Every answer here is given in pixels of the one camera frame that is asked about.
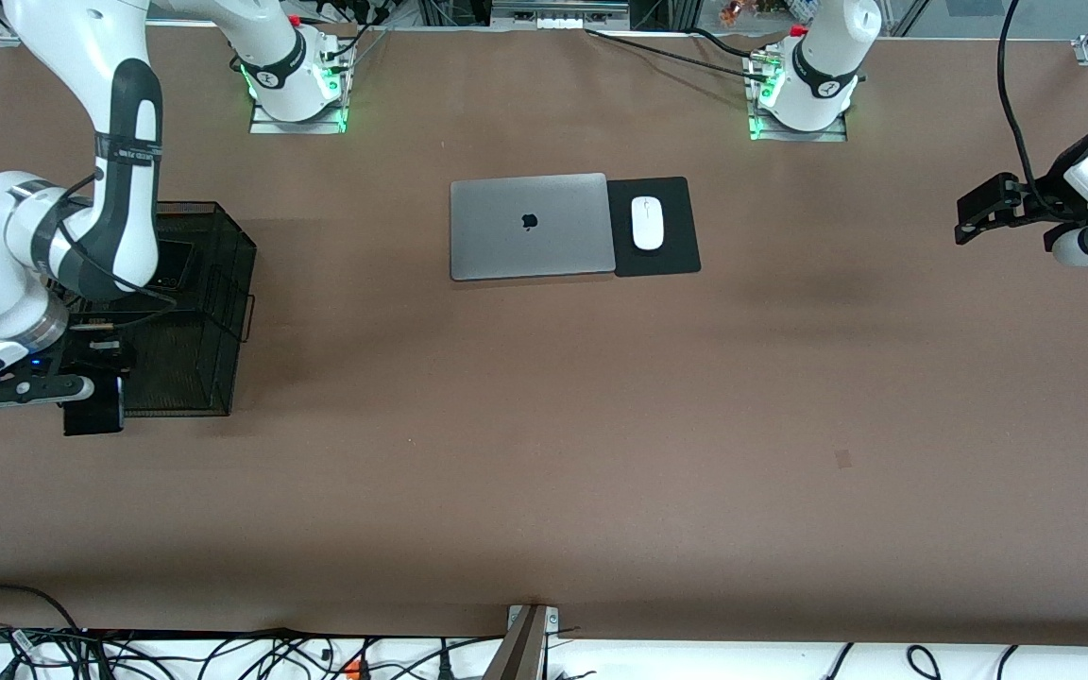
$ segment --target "mouse pad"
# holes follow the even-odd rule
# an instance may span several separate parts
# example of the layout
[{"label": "mouse pad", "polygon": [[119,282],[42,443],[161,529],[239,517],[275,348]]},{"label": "mouse pad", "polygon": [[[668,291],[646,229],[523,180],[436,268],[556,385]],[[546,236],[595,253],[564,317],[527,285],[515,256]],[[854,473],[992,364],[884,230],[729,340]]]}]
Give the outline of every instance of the mouse pad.
[{"label": "mouse pad", "polygon": [[[623,180],[607,183],[616,275],[690,274],[700,271],[695,219],[687,177]],[[642,250],[632,244],[632,198],[653,197],[662,203],[665,235],[660,248]]]}]

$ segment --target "table top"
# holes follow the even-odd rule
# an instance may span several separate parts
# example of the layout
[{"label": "table top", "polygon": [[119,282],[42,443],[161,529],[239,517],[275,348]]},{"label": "table top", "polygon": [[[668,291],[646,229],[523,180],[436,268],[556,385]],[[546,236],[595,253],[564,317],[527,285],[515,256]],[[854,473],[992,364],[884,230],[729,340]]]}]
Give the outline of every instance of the table top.
[{"label": "table top", "polygon": [[[577,32],[394,33],[335,137],[247,134],[218,32],[150,48],[161,198],[259,245],[234,413],[0,410],[0,580],[96,627],[459,635],[532,599],[595,636],[1088,644],[1088,271],[951,239],[1016,168],[993,42],[877,42],[850,141],[803,146],[750,140],[740,78]],[[1010,69],[1044,169],[1088,69]],[[90,141],[1,48],[0,171],[69,184]],[[703,271],[450,283],[450,182],[580,172],[685,176]]]}]

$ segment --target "white mouse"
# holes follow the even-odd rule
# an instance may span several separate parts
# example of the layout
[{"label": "white mouse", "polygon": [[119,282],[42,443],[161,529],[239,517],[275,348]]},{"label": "white mouse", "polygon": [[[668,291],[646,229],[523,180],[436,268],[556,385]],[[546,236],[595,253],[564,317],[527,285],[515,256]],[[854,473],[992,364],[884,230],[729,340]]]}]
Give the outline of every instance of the white mouse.
[{"label": "white mouse", "polygon": [[665,238],[662,201],[653,197],[632,198],[632,244],[642,250],[656,250]]}]

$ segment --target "silver laptop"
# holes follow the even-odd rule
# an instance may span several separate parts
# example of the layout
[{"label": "silver laptop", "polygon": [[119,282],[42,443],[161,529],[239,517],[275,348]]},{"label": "silver laptop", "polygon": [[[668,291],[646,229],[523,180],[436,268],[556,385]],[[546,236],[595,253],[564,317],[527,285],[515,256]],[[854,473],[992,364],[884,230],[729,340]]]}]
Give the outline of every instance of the silver laptop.
[{"label": "silver laptop", "polygon": [[453,279],[616,271],[607,176],[453,182]]}]

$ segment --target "mesh crate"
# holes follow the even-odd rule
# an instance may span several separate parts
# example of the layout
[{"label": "mesh crate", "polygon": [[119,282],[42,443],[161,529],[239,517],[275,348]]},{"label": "mesh crate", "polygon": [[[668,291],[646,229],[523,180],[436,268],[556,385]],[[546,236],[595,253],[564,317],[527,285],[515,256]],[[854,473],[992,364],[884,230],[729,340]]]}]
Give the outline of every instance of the mesh crate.
[{"label": "mesh crate", "polygon": [[[159,202],[159,274],[150,287],[173,311],[121,329],[137,361],[125,382],[128,418],[223,417],[249,333],[256,245],[214,202]],[[125,323],[163,309],[151,297],[83,305],[70,323]]]}]

